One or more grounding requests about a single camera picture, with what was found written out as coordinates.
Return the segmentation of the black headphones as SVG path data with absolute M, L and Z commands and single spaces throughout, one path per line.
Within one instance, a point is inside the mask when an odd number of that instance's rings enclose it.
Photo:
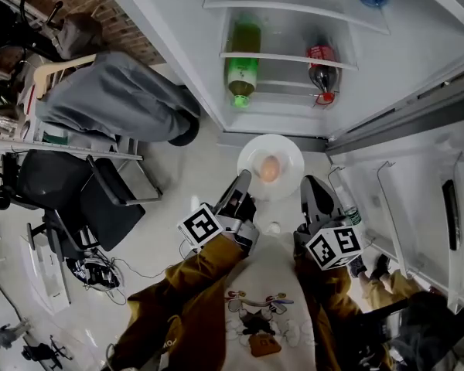
M 0 210 L 8 209 L 15 196 L 15 190 L 8 185 L 0 185 Z

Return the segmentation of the brown egg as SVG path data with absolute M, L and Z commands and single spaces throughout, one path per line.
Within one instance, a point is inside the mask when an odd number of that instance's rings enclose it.
M 261 163 L 259 176 L 263 182 L 274 182 L 281 174 L 280 161 L 274 156 L 269 155 Z

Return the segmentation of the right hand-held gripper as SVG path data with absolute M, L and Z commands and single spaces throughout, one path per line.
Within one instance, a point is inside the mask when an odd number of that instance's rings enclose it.
M 307 223 L 319 223 L 323 217 L 344 216 L 343 207 L 333 189 L 314 175 L 301 182 L 301 210 Z M 315 233 L 296 230 L 296 243 L 303 246 L 322 271 L 345 267 L 363 253 L 363 223 L 350 225 L 350 219 L 331 220 Z

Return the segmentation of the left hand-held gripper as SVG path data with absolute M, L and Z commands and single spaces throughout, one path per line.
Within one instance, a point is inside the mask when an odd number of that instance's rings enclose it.
M 221 234 L 245 252 L 254 249 L 259 230 L 252 223 L 256 206 L 247 192 L 250 184 L 251 172 L 244 169 L 220 197 L 214 206 L 214 214 L 207 204 L 202 204 L 177 225 L 191 251 L 200 252 L 207 243 Z

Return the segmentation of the black rubber wheel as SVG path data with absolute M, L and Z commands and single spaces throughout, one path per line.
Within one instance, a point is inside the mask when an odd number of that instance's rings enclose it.
M 200 130 L 200 121 L 195 117 L 190 121 L 189 129 L 180 136 L 172 139 L 169 143 L 176 147 L 184 147 L 194 141 Z

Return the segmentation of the white metal shelf rack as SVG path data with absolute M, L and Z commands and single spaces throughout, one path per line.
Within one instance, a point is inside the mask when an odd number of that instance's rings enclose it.
M 139 170 L 148 180 L 155 195 L 151 198 L 141 199 L 140 203 L 154 203 L 162 198 L 163 192 L 142 166 L 143 157 L 138 154 L 138 142 L 130 138 L 114 138 L 113 143 L 106 143 L 92 138 L 85 138 L 76 134 L 67 134 L 68 145 L 54 145 L 40 141 L 45 132 L 46 125 L 40 122 L 35 115 L 25 115 L 24 125 L 13 132 L 0 129 L 0 155 L 25 154 L 31 150 L 61 151 L 68 154 L 86 158 L 110 158 L 118 160 L 118 168 L 122 170 L 130 161 L 137 164 Z

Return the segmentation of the black metal frame chair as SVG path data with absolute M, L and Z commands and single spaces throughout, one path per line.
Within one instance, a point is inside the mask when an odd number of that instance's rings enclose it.
M 20 0 L 17 12 L 0 0 L 0 49 L 21 47 L 24 53 L 31 51 L 53 62 L 63 61 L 51 38 L 40 30 L 26 17 L 26 0 Z

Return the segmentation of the white refrigerator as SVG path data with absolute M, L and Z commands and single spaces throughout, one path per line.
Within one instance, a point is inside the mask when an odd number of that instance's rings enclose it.
M 221 130 L 244 147 L 281 134 L 324 156 L 353 194 L 370 245 L 464 307 L 464 0 L 115 0 Z M 230 53 L 234 18 L 261 28 L 261 51 Z M 305 55 L 321 32 L 336 62 Z M 259 59 L 246 108 L 226 58 Z M 339 68 L 336 99 L 316 105 L 309 62 Z

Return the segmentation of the person's right forearm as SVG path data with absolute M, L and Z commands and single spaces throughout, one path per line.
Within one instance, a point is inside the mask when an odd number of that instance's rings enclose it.
M 362 314 L 349 296 L 352 281 L 347 267 L 322 271 L 308 254 L 295 254 L 294 261 L 309 312 L 317 325 L 338 326 Z

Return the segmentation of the clear glass jar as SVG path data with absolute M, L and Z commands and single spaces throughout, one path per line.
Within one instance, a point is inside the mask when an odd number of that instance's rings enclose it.
M 20 129 L 26 121 L 22 109 L 15 104 L 0 106 L 0 129 L 13 132 Z

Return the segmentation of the green drink bottle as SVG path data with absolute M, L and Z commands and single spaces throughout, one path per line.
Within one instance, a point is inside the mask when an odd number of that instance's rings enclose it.
M 230 53 L 255 54 L 261 51 L 261 28 L 258 21 L 246 12 L 234 18 L 227 42 Z M 232 93 L 232 103 L 237 108 L 246 108 L 255 92 L 259 59 L 252 56 L 226 58 L 227 87 Z

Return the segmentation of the green box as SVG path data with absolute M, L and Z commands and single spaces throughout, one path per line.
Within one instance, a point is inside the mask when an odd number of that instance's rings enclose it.
M 54 145 L 68 145 L 68 136 L 66 134 L 50 134 L 47 131 L 43 133 L 43 142 Z

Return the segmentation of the person's cream printed sweatshirt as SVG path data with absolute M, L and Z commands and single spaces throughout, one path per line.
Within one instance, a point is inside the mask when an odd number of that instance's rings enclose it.
M 229 274 L 221 371 L 316 371 L 316 342 L 293 256 L 269 237 Z

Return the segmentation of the white round plate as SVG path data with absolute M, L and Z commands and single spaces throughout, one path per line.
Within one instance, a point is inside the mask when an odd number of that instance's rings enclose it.
M 281 164 L 281 174 L 270 183 L 260 179 L 261 163 L 274 155 Z M 261 201 L 278 201 L 290 196 L 300 186 L 305 172 L 305 161 L 298 146 L 279 134 L 263 134 L 250 140 L 241 150 L 237 172 L 251 172 L 249 194 Z

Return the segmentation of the small clear bottle green label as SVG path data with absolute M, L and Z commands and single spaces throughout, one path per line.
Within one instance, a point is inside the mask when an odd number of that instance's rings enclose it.
M 344 189 L 341 192 L 339 192 L 338 197 L 341 206 L 343 207 L 345 216 L 347 216 L 350 219 L 351 224 L 353 226 L 357 226 L 358 224 L 360 224 L 362 219 L 357 205 L 353 200 L 353 197 Z

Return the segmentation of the black mesh office chair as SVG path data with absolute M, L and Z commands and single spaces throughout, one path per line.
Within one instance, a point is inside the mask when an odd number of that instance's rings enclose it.
M 80 260 L 101 247 L 115 248 L 145 215 L 138 199 L 108 158 L 78 158 L 62 151 L 31 150 L 19 169 L 17 191 L 26 204 L 43 209 L 42 227 L 59 260 Z

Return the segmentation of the black screen device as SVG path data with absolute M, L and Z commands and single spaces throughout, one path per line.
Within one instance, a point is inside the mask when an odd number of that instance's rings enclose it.
M 408 301 L 401 300 L 358 316 L 355 321 L 358 334 L 355 354 L 359 369 L 380 371 L 377 355 L 384 349 L 384 344 L 399 336 L 401 314 L 407 306 Z

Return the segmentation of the white cardboard box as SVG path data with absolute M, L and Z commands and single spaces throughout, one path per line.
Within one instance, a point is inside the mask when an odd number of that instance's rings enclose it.
M 33 238 L 35 249 L 21 237 L 20 252 L 35 301 L 50 315 L 55 315 L 70 306 L 65 281 L 58 258 L 51 251 L 47 237 L 40 233 Z

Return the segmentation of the dark cola bottle red label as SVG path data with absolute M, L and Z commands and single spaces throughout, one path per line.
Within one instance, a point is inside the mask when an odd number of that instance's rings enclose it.
M 336 62 L 336 51 L 321 32 L 313 34 L 305 55 L 313 60 Z M 309 78 L 319 91 L 316 105 L 329 106 L 336 99 L 335 88 L 339 82 L 339 68 L 324 63 L 309 62 Z

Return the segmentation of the wooden clothes hanger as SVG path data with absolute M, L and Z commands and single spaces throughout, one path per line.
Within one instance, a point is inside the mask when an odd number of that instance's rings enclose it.
M 96 59 L 96 54 L 82 56 L 74 60 L 59 62 L 59 63 L 45 63 L 38 67 L 33 74 L 35 84 L 36 98 L 41 99 L 47 92 L 47 79 L 50 75 L 63 72 L 75 66 L 92 63 Z

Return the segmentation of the person's left forearm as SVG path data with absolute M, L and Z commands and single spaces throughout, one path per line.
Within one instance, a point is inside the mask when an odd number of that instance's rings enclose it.
M 129 324 L 155 313 L 160 318 L 178 315 L 186 302 L 226 277 L 247 253 L 224 234 L 209 241 L 196 255 L 168 267 L 164 278 L 128 298 Z

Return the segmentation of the black folding stand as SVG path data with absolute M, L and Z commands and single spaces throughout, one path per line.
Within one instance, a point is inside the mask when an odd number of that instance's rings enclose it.
M 37 346 L 24 345 L 22 348 L 22 357 L 27 361 L 33 362 L 44 362 L 50 361 L 52 365 L 50 366 L 51 371 L 55 369 L 62 369 L 62 363 L 59 361 L 59 358 L 67 359 L 72 361 L 73 357 L 67 354 L 67 349 L 65 346 L 59 347 L 53 340 L 53 336 L 49 337 L 50 344 L 40 343 Z

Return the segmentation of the grey fabric cover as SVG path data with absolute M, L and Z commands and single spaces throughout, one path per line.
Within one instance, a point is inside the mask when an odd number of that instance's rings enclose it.
M 183 87 L 123 52 L 104 52 L 36 103 L 46 124 L 95 138 L 169 142 L 185 133 L 200 105 Z

